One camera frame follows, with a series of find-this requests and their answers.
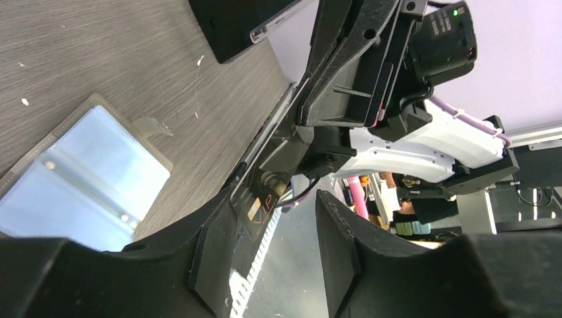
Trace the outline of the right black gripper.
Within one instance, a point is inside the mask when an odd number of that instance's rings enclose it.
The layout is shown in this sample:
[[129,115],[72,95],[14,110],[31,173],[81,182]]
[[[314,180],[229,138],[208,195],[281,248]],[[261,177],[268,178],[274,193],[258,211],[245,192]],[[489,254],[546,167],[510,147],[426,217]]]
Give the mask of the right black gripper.
[[345,110],[327,106],[336,79],[376,42],[384,50],[370,98],[368,131],[395,142],[413,132],[404,109],[433,95],[408,60],[410,38],[421,29],[427,1],[320,1],[303,81],[307,83],[298,124],[303,127],[358,127]]

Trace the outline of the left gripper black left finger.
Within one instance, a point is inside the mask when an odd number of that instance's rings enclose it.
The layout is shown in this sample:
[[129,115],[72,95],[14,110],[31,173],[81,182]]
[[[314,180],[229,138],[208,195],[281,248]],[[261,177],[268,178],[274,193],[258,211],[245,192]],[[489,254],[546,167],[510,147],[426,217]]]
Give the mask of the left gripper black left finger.
[[228,317],[231,190],[120,252],[66,238],[1,240],[2,317]]

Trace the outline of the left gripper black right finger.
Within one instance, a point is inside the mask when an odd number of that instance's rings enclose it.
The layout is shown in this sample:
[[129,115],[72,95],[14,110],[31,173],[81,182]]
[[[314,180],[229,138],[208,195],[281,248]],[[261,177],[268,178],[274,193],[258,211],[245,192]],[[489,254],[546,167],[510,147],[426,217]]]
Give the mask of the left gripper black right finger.
[[428,249],[319,190],[330,317],[560,317],[561,235],[461,235]]

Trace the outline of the black credit card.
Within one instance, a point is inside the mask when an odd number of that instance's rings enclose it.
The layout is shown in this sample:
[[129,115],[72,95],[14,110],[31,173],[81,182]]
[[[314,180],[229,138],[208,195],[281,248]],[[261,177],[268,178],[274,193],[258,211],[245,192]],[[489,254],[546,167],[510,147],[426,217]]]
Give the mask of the black credit card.
[[258,152],[235,186],[231,205],[249,238],[256,242],[314,138],[314,129],[298,125],[307,83],[299,85],[288,104],[274,113],[260,139]]

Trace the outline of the blue grey card holder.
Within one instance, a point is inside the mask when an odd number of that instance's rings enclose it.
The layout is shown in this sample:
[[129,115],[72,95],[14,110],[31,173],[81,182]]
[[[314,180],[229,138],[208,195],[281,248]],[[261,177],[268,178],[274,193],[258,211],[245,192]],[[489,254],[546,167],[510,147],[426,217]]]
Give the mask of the blue grey card holder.
[[152,117],[128,121],[90,95],[1,178],[1,232],[122,250],[173,169],[155,134],[171,131]]

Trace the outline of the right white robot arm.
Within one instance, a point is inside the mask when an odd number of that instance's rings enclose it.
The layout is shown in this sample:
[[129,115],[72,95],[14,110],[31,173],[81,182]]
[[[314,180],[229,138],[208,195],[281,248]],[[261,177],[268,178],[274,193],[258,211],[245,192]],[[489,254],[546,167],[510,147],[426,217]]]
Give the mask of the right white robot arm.
[[404,176],[407,198],[480,191],[518,171],[500,119],[436,97],[478,56],[465,1],[320,1],[296,124],[310,179]]

